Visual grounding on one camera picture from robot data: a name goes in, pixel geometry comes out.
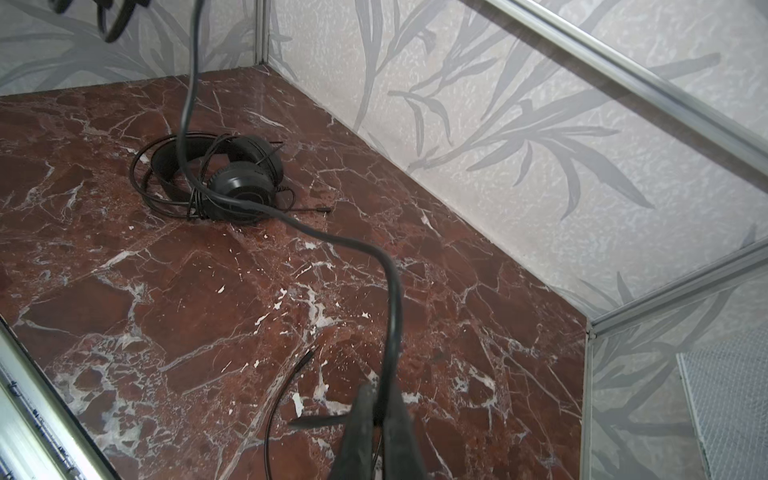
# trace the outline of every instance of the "white wall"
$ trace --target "white wall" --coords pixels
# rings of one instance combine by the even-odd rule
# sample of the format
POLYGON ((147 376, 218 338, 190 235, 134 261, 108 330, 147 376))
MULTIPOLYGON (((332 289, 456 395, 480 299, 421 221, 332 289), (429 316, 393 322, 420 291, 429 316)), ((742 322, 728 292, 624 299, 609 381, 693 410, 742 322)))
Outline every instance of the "white wall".
MULTIPOLYGON (((768 131, 762 105, 740 96, 759 48, 710 38, 673 48, 681 35, 664 43, 643 28, 662 14, 626 25, 614 14, 638 0, 543 3, 606 41, 623 32, 616 41, 634 45, 631 25, 649 50, 631 52, 642 62, 768 131)), ((485 4, 272 5, 272 66, 592 318, 768 233, 768 196, 700 154, 706 141, 636 98, 613 100, 615 86, 485 4)), ((691 25, 697 38, 719 34, 673 27, 691 25)), ((753 92, 768 85, 751 78, 762 82, 753 92)))
MULTIPOLYGON (((0 95, 186 74, 191 6, 188 0, 138 6, 120 39, 106 44, 89 0, 75 0, 63 15, 48 0, 3 0, 0 95)), ((253 65, 255 26, 253 0, 207 2, 203 69, 253 65)))

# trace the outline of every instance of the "leaf pattern wallpaper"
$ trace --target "leaf pattern wallpaper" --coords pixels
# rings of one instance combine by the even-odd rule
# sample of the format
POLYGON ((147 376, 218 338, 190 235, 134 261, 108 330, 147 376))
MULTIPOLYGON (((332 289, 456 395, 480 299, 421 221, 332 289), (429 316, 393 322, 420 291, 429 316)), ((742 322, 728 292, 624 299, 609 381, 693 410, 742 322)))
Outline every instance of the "leaf pattern wallpaper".
MULTIPOLYGON (((602 37, 637 3, 541 2, 602 37)), ((768 196, 705 140, 484 2, 272 6, 272 66, 590 318, 731 253, 753 225, 768 233, 768 196)), ((627 24, 621 43, 668 46, 627 24)), ((745 59, 719 45, 631 54, 727 103, 745 59)), ((745 124, 768 127, 738 100, 745 124)))
POLYGON ((763 269, 593 343, 589 478, 705 480, 676 355, 766 325, 767 290, 763 269))
MULTIPOLYGON (((136 8, 123 35, 105 44, 96 5, 73 2, 56 15, 47 0, 0 2, 0 95, 185 74, 190 3, 153 0, 136 8)), ((201 67, 253 65, 253 0, 208 2, 201 25, 201 67)))

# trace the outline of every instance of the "metal rail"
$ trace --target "metal rail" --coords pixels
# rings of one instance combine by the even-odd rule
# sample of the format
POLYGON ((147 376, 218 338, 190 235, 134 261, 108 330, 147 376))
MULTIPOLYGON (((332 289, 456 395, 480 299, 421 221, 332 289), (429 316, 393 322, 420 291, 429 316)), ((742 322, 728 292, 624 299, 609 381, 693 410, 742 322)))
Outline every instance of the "metal rail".
POLYGON ((666 286, 597 318, 595 335, 634 325, 649 316, 695 302, 768 272, 768 238, 726 255, 666 286))
POLYGON ((120 478, 1 316, 0 382, 0 457, 14 478, 120 478))
POLYGON ((533 0, 485 0, 768 176, 768 142, 533 0))

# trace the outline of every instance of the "marble surface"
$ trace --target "marble surface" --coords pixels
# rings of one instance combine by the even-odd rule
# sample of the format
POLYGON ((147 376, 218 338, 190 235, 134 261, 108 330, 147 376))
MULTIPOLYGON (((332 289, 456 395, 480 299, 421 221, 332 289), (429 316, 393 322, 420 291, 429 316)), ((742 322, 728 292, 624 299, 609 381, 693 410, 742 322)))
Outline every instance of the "marble surface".
MULTIPOLYGON (((159 218, 131 152, 177 123, 178 78, 0 98, 0 312, 123 478, 324 478, 341 428, 291 432, 376 381, 386 287, 362 254, 276 221, 159 218)), ((399 264, 399 383, 434 478, 576 478, 584 318, 265 68, 204 74, 195 130, 286 142, 307 223, 399 264)))

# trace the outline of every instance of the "headphones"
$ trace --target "headphones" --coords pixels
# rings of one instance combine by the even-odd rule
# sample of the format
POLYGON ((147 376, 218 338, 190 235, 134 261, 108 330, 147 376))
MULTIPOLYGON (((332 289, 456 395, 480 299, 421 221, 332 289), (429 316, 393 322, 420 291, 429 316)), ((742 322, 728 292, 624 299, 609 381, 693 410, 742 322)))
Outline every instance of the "headphones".
MULTIPOLYGON (((278 150, 282 143, 273 146, 270 142, 255 135, 234 136, 229 134, 216 136, 197 132, 187 136, 187 161, 202 158, 199 177, 204 181, 208 164, 212 156, 226 154, 230 163, 207 180, 211 190, 240 200, 250 200, 268 207, 279 208, 282 211, 318 211, 328 213, 328 207, 293 208, 296 195, 290 187, 284 187, 283 162, 278 150), (288 207, 277 206, 277 194, 290 192, 291 201, 288 207)), ((179 171, 177 160, 177 142, 175 135, 159 138, 142 148, 134 156, 131 164, 130 178, 134 188, 144 198, 144 202, 154 211, 169 217, 210 218, 225 220, 232 223, 256 223, 265 218, 237 207, 219 205, 205 197, 195 189, 186 190, 174 182, 174 176, 179 171), (135 168, 141 157, 151 148, 157 147, 150 160, 150 168, 144 174, 141 185, 136 182, 135 168), (148 193, 149 181, 157 179, 167 199, 148 193), (175 207, 186 207, 185 215, 160 208, 158 204, 175 207)))

